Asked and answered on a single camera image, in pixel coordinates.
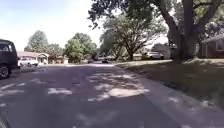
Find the dark car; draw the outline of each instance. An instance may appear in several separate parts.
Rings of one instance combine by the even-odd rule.
[[[12,70],[19,69],[13,42],[0,39],[0,79],[8,78]]]
[[[108,61],[107,59],[104,59],[104,60],[102,61],[102,63],[109,63],[109,61]]]
[[[93,62],[94,62],[93,60],[88,60],[88,64],[93,63]]]

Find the car tire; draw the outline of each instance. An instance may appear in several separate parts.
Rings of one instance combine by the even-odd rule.
[[[11,75],[11,69],[7,65],[0,65],[0,79],[6,79]]]
[[[154,58],[152,56],[149,57],[150,60],[154,60]]]
[[[28,67],[32,67],[32,65],[30,63],[27,64]]]
[[[22,63],[19,64],[20,67],[23,67],[24,65]]]

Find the house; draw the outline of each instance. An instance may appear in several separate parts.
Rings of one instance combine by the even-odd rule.
[[[68,64],[68,58],[65,56],[58,56],[57,58],[48,58],[49,64]]]
[[[46,53],[36,53],[36,52],[25,52],[17,51],[17,56],[19,58],[32,58],[39,62],[39,64],[48,64],[49,55]]]
[[[133,54],[133,60],[142,60],[142,54]]]
[[[151,49],[151,52],[159,52],[163,54],[164,59],[171,58],[171,48],[168,45],[164,45],[161,43],[154,44],[154,46]]]
[[[204,58],[224,58],[224,34],[202,41],[200,48]]]

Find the pickup truck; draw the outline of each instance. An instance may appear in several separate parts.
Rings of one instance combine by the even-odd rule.
[[[23,66],[27,66],[27,67],[32,67],[38,66],[38,61],[36,59],[33,58],[20,58],[18,61],[18,66],[23,67]]]

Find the car window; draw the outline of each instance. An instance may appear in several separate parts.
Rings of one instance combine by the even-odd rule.
[[[0,52],[9,52],[9,47],[7,44],[0,44]]]
[[[12,45],[8,45],[9,51],[12,52]]]

